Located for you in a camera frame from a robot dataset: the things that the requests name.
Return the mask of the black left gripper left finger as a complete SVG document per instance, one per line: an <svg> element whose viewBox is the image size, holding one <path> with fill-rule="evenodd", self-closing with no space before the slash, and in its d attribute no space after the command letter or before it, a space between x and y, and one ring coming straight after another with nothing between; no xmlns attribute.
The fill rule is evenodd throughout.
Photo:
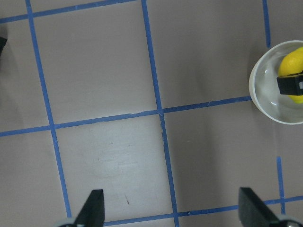
<svg viewBox="0 0 303 227"><path fill-rule="evenodd" d="M103 227L105 202L102 189L92 190L76 218L68 218L55 224L56 227Z"/></svg>

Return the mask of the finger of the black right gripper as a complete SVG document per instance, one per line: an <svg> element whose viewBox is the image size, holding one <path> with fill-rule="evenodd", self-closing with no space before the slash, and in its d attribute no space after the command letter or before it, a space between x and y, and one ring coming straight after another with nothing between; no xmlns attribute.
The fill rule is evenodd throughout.
<svg viewBox="0 0 303 227"><path fill-rule="evenodd" d="M290 74L276 78L282 95L301 96L303 94L303 73Z"/></svg>

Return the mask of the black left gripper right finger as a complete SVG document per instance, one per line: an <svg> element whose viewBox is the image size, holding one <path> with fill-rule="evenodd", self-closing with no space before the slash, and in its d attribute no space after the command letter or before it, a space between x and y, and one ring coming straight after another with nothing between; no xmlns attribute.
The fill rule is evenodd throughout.
<svg viewBox="0 0 303 227"><path fill-rule="evenodd" d="M301 227L303 223L286 215L275 215L249 187L239 188L238 216L244 227Z"/></svg>

